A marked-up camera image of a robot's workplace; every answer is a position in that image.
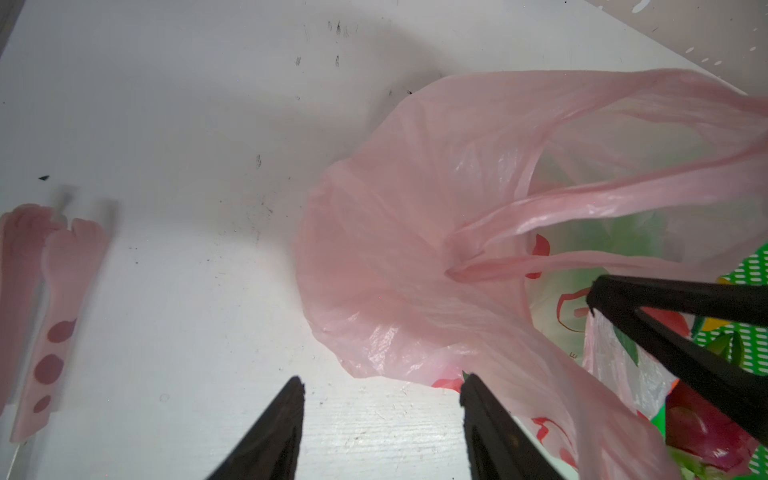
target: red dragon fruit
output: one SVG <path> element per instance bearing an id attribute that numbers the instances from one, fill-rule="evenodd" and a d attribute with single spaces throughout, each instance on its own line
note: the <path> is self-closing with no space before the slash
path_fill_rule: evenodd
<path id="1" fill-rule="evenodd" d="M 733 351 L 730 342 L 733 339 Z M 740 364 L 741 339 L 721 334 L 707 348 Z M 751 475 L 749 463 L 759 442 L 685 383 L 667 397 L 667 446 L 685 478 L 721 480 Z"/>

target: pink spoon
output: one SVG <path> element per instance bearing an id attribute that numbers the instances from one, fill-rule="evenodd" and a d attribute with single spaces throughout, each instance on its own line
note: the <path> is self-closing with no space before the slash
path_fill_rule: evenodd
<path id="1" fill-rule="evenodd" d="M 28 204 L 0 218 L 0 414 L 24 351 L 43 245 L 62 228 L 51 221 L 53 213 L 52 208 Z"/>
<path id="2" fill-rule="evenodd" d="M 12 442 L 23 441 L 48 423 L 75 322 L 108 244 L 107 234 L 98 223 L 79 218 L 72 221 L 71 231 L 54 232 L 45 242 L 42 272 L 51 289 L 51 301 L 35 341 Z"/>

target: white table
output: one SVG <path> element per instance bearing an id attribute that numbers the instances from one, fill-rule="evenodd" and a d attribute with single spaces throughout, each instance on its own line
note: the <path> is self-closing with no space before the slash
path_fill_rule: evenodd
<path id="1" fill-rule="evenodd" d="M 27 0 L 0 210 L 70 197 L 115 236 L 22 478 L 203 478 L 294 374 L 298 478 L 468 478 L 456 393 L 353 379 L 312 337 L 306 192 L 441 76 L 660 67 L 695 68 L 582 0 Z"/>

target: plastic bag handle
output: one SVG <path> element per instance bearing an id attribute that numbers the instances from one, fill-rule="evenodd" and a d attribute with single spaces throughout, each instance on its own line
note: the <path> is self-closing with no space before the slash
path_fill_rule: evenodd
<path id="1" fill-rule="evenodd" d="M 569 220 L 615 218 L 676 205 L 709 205 L 749 194 L 765 196 L 766 150 L 768 135 L 731 157 L 514 200 L 454 230 L 445 238 L 443 248 L 451 270 L 456 271 L 492 242 Z"/>

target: green leaf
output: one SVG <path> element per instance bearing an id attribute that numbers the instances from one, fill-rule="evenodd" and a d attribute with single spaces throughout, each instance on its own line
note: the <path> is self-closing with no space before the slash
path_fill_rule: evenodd
<path id="1" fill-rule="evenodd" d="M 707 344 L 707 350 L 719 356 L 720 358 L 727 359 L 730 352 L 730 341 L 733 339 L 733 334 L 721 334 L 716 339 Z"/>
<path id="2" fill-rule="evenodd" d="M 621 346 L 623 346 L 624 349 L 627 350 L 627 353 L 629 354 L 629 358 L 632 359 L 632 361 L 636 366 L 640 366 L 639 365 L 640 354 L 637 352 L 637 344 L 631 338 L 629 338 L 626 333 L 619 330 L 615 325 L 614 325 L 614 333 L 616 333 L 616 338 L 619 339 L 619 343 L 621 344 Z"/>
<path id="3" fill-rule="evenodd" d="M 741 341 L 741 335 L 733 333 L 733 346 L 730 350 L 730 362 L 735 366 L 741 366 L 744 357 L 744 342 Z"/>
<path id="4" fill-rule="evenodd" d="M 696 335 L 698 335 L 702 327 L 704 327 L 705 321 L 707 321 L 707 319 L 703 316 L 698 316 L 694 319 L 694 326 L 692 326 L 690 329 L 690 338 L 696 338 Z"/>

